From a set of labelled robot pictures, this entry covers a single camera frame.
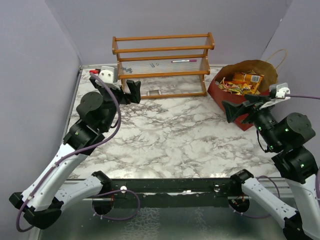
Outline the red brown paper bag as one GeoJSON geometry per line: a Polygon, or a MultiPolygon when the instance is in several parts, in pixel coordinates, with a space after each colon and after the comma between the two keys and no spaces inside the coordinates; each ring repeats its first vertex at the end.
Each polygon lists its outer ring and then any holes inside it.
{"type": "Polygon", "coordinates": [[[240,104],[245,101],[244,95],[239,94],[244,83],[233,81],[233,76],[235,73],[252,73],[264,75],[254,95],[268,95],[270,85],[278,82],[278,67],[270,64],[269,60],[270,58],[265,61],[245,60],[224,66],[211,81],[207,90],[208,94],[222,110],[224,110],[222,101],[240,104]]]}

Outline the yellow M&M's candy bag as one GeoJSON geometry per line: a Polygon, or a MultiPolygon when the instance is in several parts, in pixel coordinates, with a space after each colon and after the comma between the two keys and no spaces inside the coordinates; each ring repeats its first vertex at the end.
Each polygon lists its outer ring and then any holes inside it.
{"type": "Polygon", "coordinates": [[[244,83],[239,90],[240,95],[246,95],[246,94],[254,94],[255,93],[255,87],[253,85],[248,85],[244,83]]]}

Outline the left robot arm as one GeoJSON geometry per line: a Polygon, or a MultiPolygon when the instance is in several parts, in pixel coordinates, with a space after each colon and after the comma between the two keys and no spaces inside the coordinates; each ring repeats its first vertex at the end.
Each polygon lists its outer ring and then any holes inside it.
{"type": "Polygon", "coordinates": [[[88,197],[106,197],[117,193],[112,180],[102,171],[70,187],[62,187],[66,179],[93,151],[110,141],[120,130],[120,105],[141,101],[141,82],[127,80],[129,92],[102,74],[90,75],[95,91],[86,93],[76,108],[79,119],[69,128],[52,161],[24,191],[14,192],[10,203],[18,209],[16,229],[23,233],[32,228],[45,230],[61,214],[88,197]]]}

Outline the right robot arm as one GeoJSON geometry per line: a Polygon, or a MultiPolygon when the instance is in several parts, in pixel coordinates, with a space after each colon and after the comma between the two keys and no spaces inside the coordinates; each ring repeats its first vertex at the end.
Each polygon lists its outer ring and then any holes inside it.
{"type": "Polygon", "coordinates": [[[306,115],[293,112],[278,122],[271,108],[287,96],[270,97],[246,94],[245,101],[222,101],[229,123],[246,115],[244,123],[255,126],[257,134],[267,144],[266,151],[274,153],[272,161],[288,184],[296,208],[263,187],[257,178],[243,169],[231,176],[229,189],[236,195],[245,194],[263,207],[280,225],[288,240],[318,240],[320,238],[320,180],[319,168],[313,154],[304,144],[315,135],[306,115]]]}

